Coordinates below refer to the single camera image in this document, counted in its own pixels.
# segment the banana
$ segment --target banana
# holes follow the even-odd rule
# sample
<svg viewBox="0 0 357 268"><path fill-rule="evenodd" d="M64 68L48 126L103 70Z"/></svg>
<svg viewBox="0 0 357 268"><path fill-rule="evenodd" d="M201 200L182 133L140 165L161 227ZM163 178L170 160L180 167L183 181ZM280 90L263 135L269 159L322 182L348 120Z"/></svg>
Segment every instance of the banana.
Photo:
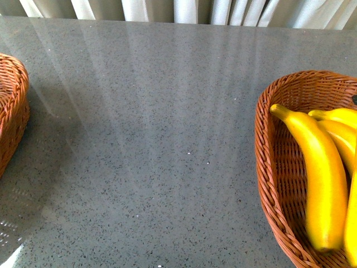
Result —
<svg viewBox="0 0 357 268"><path fill-rule="evenodd" d="M270 107L288 127L303 153L307 174L306 231L320 251L338 250L344 239L348 205L346 174L330 135L306 113L280 104Z"/></svg>
<svg viewBox="0 0 357 268"><path fill-rule="evenodd" d="M333 120L318 121L317 125L330 134L342 161L352 177L356 151L356 131L348 125Z"/></svg>
<svg viewBox="0 0 357 268"><path fill-rule="evenodd" d="M357 151L354 157L357 163ZM344 247L352 267L357 267L357 165L354 166L344 234Z"/></svg>
<svg viewBox="0 0 357 268"><path fill-rule="evenodd" d="M309 116L316 120L333 120L357 128L357 111L348 108L338 108L330 111L312 110Z"/></svg>

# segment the fruit basket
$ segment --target fruit basket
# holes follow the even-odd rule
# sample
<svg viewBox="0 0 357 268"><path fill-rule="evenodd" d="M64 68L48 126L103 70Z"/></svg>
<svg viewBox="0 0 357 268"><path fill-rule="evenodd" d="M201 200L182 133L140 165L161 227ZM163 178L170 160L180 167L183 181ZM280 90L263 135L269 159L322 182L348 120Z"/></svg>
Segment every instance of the fruit basket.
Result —
<svg viewBox="0 0 357 268"><path fill-rule="evenodd" d="M30 108L28 74L16 58L0 53L0 177L20 142Z"/></svg>
<svg viewBox="0 0 357 268"><path fill-rule="evenodd" d="M262 208L281 249L296 267L350 267L343 250L315 251L304 227L305 162L285 124L269 113L274 103L288 109L357 109L357 78L331 71L307 70L283 76L269 85L255 111L255 156Z"/></svg>

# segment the countertop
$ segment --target countertop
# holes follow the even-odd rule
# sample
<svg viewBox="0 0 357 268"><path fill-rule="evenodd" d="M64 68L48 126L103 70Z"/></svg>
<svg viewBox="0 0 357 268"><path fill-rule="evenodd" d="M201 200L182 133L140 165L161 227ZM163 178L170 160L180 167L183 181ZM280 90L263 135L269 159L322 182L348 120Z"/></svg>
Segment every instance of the countertop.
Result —
<svg viewBox="0 0 357 268"><path fill-rule="evenodd" d="M260 206L279 77L357 76L356 31L0 17L31 117L0 180L6 267L293 267Z"/></svg>

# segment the white curtain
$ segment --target white curtain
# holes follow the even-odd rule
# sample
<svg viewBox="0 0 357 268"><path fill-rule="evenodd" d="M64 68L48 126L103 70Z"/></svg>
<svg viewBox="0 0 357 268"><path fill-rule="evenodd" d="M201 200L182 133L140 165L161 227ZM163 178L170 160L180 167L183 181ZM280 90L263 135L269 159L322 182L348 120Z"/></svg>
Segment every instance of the white curtain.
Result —
<svg viewBox="0 0 357 268"><path fill-rule="evenodd" d="M357 0L1 0L0 15L356 30Z"/></svg>

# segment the brown wicker basket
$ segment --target brown wicker basket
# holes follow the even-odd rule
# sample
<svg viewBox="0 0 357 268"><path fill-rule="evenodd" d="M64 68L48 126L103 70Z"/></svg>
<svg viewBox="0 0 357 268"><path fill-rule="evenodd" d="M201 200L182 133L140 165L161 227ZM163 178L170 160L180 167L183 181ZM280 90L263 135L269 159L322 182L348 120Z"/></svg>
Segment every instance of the brown wicker basket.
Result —
<svg viewBox="0 0 357 268"><path fill-rule="evenodd" d="M0 177L25 130L30 108L28 74L16 58L0 53Z"/></svg>
<svg viewBox="0 0 357 268"><path fill-rule="evenodd" d="M255 156L263 210L277 242L296 267L350 267L343 250L316 252L304 227L305 162L287 127L269 113L279 103L293 111L356 109L357 78L331 71L300 71L283 76L259 97L255 112Z"/></svg>

